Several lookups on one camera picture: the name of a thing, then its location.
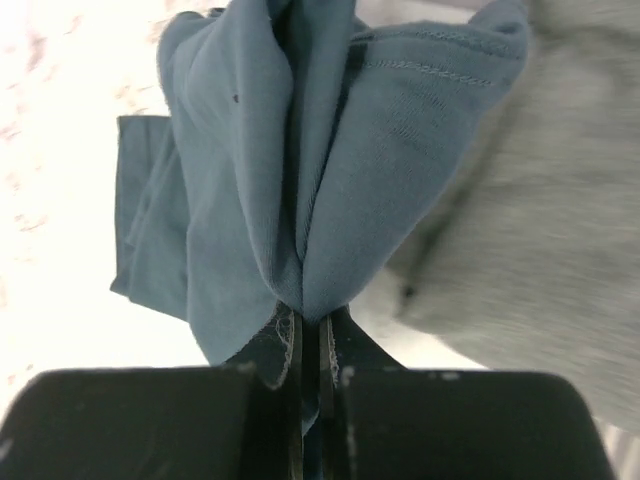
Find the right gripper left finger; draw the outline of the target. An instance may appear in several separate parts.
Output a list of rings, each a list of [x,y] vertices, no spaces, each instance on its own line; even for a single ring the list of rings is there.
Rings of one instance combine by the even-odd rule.
[[[1,427],[5,479],[299,479],[302,321],[271,320],[217,367],[54,370]]]

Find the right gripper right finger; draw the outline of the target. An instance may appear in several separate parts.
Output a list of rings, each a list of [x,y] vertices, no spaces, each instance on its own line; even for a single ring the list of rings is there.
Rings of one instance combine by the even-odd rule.
[[[401,366],[338,310],[320,322],[328,479],[611,479],[590,411],[545,372]]]

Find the blue grey t shirt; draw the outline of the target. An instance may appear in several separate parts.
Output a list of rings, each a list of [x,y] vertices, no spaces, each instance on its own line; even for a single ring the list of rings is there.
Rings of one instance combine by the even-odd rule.
[[[118,121],[112,290],[186,321],[212,364],[278,304],[347,305],[444,192],[528,36],[519,1],[374,28],[351,1],[176,15],[168,115]]]

